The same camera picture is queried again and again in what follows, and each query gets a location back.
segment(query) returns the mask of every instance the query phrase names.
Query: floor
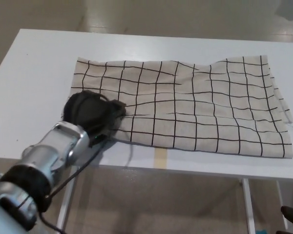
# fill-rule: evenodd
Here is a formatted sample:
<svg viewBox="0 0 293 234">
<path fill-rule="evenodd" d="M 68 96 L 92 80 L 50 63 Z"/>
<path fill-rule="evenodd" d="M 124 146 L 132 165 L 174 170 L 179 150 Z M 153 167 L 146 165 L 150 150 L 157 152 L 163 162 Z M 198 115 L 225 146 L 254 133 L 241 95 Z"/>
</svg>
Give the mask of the floor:
<svg viewBox="0 0 293 234">
<path fill-rule="evenodd" d="M 293 42 L 293 0 L 0 0 L 0 63 L 20 28 Z M 0 160 L 0 171 L 14 162 Z M 251 180 L 257 230 L 284 229 L 276 183 Z M 56 222 L 63 194 L 46 214 Z M 246 234 L 238 179 L 89 168 L 69 234 Z"/>
</svg>

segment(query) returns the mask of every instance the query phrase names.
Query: checkered cloth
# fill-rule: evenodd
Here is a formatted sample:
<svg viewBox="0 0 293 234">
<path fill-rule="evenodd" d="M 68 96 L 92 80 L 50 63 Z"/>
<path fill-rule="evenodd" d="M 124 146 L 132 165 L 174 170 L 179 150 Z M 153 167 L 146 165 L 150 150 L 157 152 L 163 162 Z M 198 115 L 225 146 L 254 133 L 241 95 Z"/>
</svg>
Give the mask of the checkered cloth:
<svg viewBox="0 0 293 234">
<path fill-rule="evenodd" d="M 292 122 L 266 56 L 208 66 L 179 61 L 79 58 L 71 95 L 102 93 L 127 104 L 115 138 L 148 146 L 262 157 L 293 157 Z"/>
</svg>

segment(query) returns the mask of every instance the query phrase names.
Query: grid pattern fabric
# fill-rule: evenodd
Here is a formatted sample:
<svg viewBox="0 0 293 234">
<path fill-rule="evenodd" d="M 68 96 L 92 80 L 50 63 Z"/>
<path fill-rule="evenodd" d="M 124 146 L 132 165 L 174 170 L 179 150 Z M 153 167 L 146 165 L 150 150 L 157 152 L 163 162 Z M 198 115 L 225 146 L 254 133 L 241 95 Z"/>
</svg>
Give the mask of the grid pattern fabric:
<svg viewBox="0 0 293 234">
<path fill-rule="evenodd" d="M 79 58 L 81 90 L 126 103 L 115 138 L 138 144 L 245 156 L 292 158 L 293 121 L 267 56 L 208 66 L 179 61 L 94 62 Z"/>
</svg>

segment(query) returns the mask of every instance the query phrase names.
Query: black cable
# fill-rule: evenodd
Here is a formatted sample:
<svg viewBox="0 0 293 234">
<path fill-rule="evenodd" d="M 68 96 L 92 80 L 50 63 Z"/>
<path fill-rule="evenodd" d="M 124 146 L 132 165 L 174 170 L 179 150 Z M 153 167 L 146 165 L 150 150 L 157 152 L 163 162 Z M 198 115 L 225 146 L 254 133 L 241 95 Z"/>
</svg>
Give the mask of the black cable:
<svg viewBox="0 0 293 234">
<path fill-rule="evenodd" d="M 66 234 L 66 232 L 60 228 L 58 228 L 57 226 L 53 225 L 52 223 L 49 223 L 47 220 L 45 220 L 45 218 L 43 217 L 42 213 L 39 212 L 39 218 L 41 220 L 42 223 L 44 223 L 45 226 L 55 230 L 56 232 L 60 233 L 60 234 Z"/>
<path fill-rule="evenodd" d="M 74 174 L 67 178 L 61 185 L 59 185 L 49 196 L 49 199 L 52 199 L 56 194 L 58 194 L 73 178 L 77 177 L 101 152 L 104 146 L 107 144 L 109 138 L 107 137 L 102 143 L 99 149 L 91 156 L 91 158 L 85 162 Z"/>
<path fill-rule="evenodd" d="M 58 194 L 73 178 L 77 177 L 95 158 L 96 156 L 102 151 L 104 146 L 107 144 L 109 138 L 106 138 L 99 149 L 91 156 L 91 158 L 84 163 L 74 174 L 72 174 L 69 178 L 67 178 L 59 187 L 57 187 L 46 199 L 53 198 L 56 194 Z M 39 212 L 39 218 L 44 223 L 45 226 L 59 232 L 60 234 L 66 234 L 66 232 L 62 229 L 59 229 L 57 226 L 53 225 L 52 223 L 48 222 L 42 215 L 41 212 Z"/>
<path fill-rule="evenodd" d="M 105 101 L 107 101 L 108 103 L 110 103 L 109 99 L 107 97 L 105 97 L 102 94 L 97 94 L 98 96 L 102 97 Z M 79 111 L 81 104 L 85 101 L 82 100 L 82 102 L 79 104 L 79 106 L 77 107 L 77 110 Z M 110 103 L 110 107 L 112 109 L 112 113 L 114 113 L 114 106 Z M 110 130 L 110 134 L 107 136 L 107 138 L 105 140 L 103 140 L 101 142 L 101 145 L 99 147 L 99 149 L 93 154 L 93 156 L 91 156 L 90 159 L 88 159 L 87 162 L 85 162 L 74 174 L 72 174 L 69 178 L 67 178 L 61 185 L 59 185 L 48 197 L 46 197 L 46 199 L 52 199 L 56 194 L 58 194 L 73 178 L 77 177 L 97 156 L 98 154 L 102 151 L 102 149 L 106 146 L 106 144 L 109 142 L 109 140 L 111 139 L 112 136 L 112 127 L 114 126 L 114 120 L 115 117 L 112 118 L 112 121 L 109 123 L 109 130 Z M 43 217 L 42 213 L 39 212 L 39 218 L 42 221 L 42 223 L 44 223 L 47 227 L 59 232 L 60 234 L 66 234 L 66 232 L 64 230 L 59 229 L 58 227 L 56 227 L 55 225 L 49 223 L 47 220 L 45 220 L 45 218 Z"/>
<path fill-rule="evenodd" d="M 113 104 L 110 102 L 110 100 L 104 96 L 103 94 L 97 94 L 97 96 L 100 96 L 101 98 L 103 98 L 107 103 L 110 104 L 110 108 L 112 109 L 112 113 L 115 113 L 114 111 L 114 106 Z M 79 109 L 81 107 L 81 105 L 84 103 L 84 101 L 87 98 L 83 99 L 80 103 L 79 106 L 76 109 L 76 112 L 79 112 Z M 52 199 L 56 194 L 58 194 L 73 178 L 77 177 L 97 156 L 98 154 L 101 152 L 101 150 L 105 147 L 105 145 L 107 144 L 107 142 L 111 139 L 112 136 L 112 128 L 114 126 L 114 120 L 116 119 L 116 117 L 111 118 L 111 122 L 109 123 L 109 131 L 110 134 L 106 137 L 105 140 L 103 140 L 103 142 L 101 143 L 101 146 L 99 147 L 99 149 L 93 154 L 93 156 L 91 156 L 91 158 L 85 162 L 74 174 L 72 174 L 69 178 L 67 178 L 61 185 L 59 185 L 48 197 L 47 199 Z"/>
</svg>

